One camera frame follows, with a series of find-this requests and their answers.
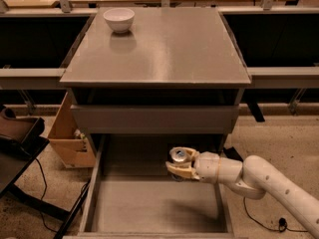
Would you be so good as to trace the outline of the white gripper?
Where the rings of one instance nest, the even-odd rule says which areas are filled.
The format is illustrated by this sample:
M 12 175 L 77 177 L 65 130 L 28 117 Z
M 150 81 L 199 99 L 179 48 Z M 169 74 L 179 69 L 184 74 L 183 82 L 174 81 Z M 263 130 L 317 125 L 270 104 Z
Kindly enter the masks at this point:
M 185 179 L 198 179 L 202 183 L 215 184 L 219 175 L 220 156 L 215 153 L 199 152 L 189 147 L 174 147 L 169 151 L 173 160 L 195 160 L 194 168 L 190 162 L 180 164 L 166 162 L 167 170 Z

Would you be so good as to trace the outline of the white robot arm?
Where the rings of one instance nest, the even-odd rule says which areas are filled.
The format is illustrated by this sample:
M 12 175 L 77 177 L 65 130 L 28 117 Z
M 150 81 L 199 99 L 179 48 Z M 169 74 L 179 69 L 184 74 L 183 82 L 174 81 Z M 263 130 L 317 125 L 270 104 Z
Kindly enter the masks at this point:
M 167 170 L 181 178 L 202 183 L 221 183 L 231 191 L 261 199 L 269 193 L 315 238 L 319 239 L 319 200 L 300 188 L 262 157 L 249 155 L 243 161 L 200 153 L 189 147 L 169 151 Z

